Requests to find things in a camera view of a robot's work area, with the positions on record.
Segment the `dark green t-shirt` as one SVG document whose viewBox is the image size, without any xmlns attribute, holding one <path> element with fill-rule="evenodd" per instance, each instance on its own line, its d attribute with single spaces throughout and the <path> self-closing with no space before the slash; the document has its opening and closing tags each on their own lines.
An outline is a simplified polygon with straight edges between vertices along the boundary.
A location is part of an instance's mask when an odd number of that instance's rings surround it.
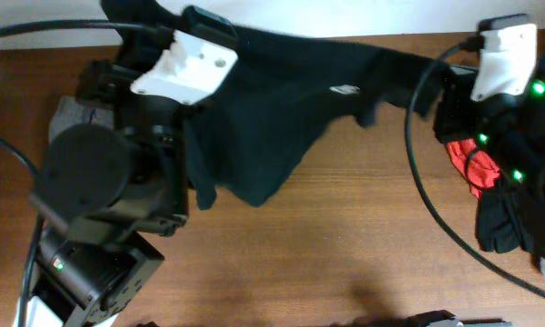
<svg viewBox="0 0 545 327">
<path fill-rule="evenodd" d="M 263 205 L 340 117 L 370 126 L 382 102 L 426 116 L 449 72 L 446 64 L 373 45 L 233 25 L 193 5 L 180 14 L 155 1 L 101 7 L 115 22 L 212 35 L 238 55 L 220 88 L 183 124 L 187 175 L 202 210 L 213 206 L 218 187 Z"/>
</svg>

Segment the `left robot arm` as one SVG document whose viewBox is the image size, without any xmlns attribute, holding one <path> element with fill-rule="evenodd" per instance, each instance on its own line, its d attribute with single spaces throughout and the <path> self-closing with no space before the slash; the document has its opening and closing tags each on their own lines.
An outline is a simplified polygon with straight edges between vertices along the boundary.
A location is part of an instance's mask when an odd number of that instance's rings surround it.
<svg viewBox="0 0 545 327">
<path fill-rule="evenodd" d="M 167 30 L 155 54 L 88 67 L 76 101 L 109 110 L 50 143 L 30 193 L 45 219 L 19 322 L 109 326 L 163 263 L 147 234 L 188 219 L 185 120 L 237 61 L 233 45 Z"/>
</svg>

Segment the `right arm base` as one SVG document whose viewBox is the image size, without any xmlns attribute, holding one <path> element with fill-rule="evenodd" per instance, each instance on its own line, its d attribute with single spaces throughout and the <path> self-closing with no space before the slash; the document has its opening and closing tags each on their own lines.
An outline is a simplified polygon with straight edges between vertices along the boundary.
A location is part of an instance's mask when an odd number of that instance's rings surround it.
<svg viewBox="0 0 545 327">
<path fill-rule="evenodd" d="M 407 318 L 406 327 L 513 327 L 512 322 L 502 319 L 461 320 L 455 314 L 440 310 L 424 312 Z"/>
</svg>

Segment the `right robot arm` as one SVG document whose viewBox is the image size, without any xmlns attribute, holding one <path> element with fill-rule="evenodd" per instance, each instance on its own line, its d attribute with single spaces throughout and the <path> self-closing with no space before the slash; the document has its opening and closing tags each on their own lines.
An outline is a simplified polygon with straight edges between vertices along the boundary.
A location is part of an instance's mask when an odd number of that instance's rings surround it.
<svg viewBox="0 0 545 327">
<path fill-rule="evenodd" d="M 470 98 L 478 75 L 454 67 L 434 132 L 478 199 L 476 237 L 485 252 L 531 253 L 545 277 L 545 54 L 518 100 Z"/>
</svg>

